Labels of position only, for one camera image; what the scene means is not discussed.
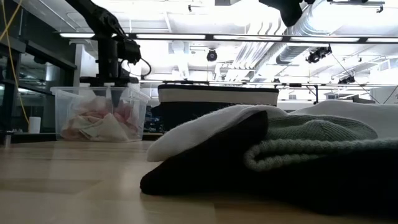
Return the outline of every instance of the wooden table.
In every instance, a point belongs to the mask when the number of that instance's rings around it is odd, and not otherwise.
[[[390,223],[317,215],[242,195],[153,197],[151,142],[41,142],[0,151],[0,223]]]

